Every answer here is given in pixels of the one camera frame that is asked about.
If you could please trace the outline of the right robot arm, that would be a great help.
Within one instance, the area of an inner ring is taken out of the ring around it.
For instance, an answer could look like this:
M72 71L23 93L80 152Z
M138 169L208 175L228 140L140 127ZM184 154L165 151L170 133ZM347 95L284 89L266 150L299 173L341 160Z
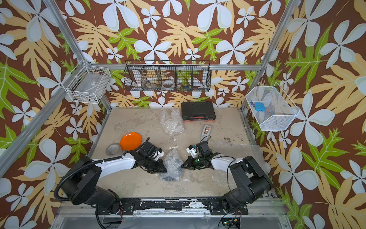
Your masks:
M268 175L252 156L234 158L221 153L213 153L207 141L186 148L190 154L181 168L188 170L213 169L231 174L236 188L219 198L225 213L244 210L247 204L254 203L273 188Z

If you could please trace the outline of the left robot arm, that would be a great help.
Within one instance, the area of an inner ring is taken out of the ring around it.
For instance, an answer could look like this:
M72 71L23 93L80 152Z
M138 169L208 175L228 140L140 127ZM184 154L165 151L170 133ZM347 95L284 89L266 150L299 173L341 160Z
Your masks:
M134 168L142 168L150 174L166 173L161 159L164 154L161 148L146 140L137 149L120 156L97 160L85 156L63 176L55 188L54 198L71 201L73 205L88 204L116 214L121 208L121 198L110 189L98 187L100 178Z

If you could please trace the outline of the black plastic case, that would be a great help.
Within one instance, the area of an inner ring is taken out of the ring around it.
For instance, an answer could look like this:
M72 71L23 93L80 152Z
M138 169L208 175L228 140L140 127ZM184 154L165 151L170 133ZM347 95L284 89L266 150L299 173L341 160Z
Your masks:
M215 120L216 115L212 102L183 102L181 115L184 121Z

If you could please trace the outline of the white tape dispenser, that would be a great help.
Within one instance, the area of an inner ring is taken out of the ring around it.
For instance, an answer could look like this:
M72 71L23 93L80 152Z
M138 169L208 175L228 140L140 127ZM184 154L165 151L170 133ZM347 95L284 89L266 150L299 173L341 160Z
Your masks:
M211 134L212 127L210 125L205 125L201 134L201 138L205 138Z

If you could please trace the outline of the orange plate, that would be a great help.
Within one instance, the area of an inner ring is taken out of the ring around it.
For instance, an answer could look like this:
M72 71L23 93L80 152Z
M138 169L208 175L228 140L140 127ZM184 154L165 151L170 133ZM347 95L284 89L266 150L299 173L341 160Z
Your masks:
M126 151L135 150L141 144L142 144L142 136L136 132L125 134L120 141L121 149Z

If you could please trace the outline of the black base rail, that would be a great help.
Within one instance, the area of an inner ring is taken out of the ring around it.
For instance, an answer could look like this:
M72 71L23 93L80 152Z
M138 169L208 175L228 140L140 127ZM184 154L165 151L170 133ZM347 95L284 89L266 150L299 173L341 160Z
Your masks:
M117 208L109 211L98 207L96 213L100 216L142 216L144 214L183 214L223 216L225 214L248 215L245 203L232 207L221 197L198 198L121 198L117 201Z

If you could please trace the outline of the clear bubble wrap sheet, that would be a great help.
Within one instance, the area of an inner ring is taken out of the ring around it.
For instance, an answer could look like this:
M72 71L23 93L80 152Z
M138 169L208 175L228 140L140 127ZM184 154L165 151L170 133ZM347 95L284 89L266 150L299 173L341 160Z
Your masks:
M160 124L163 131L169 136L180 135L185 131L180 110L169 109L160 113Z

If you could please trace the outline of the blue object in basket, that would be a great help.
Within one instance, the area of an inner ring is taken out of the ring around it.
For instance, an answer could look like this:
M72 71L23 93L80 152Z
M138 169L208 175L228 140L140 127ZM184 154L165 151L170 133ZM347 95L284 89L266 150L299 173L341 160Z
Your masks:
M264 112L266 110L266 107L263 103L261 102L256 102L254 104L254 109L257 111L257 112Z

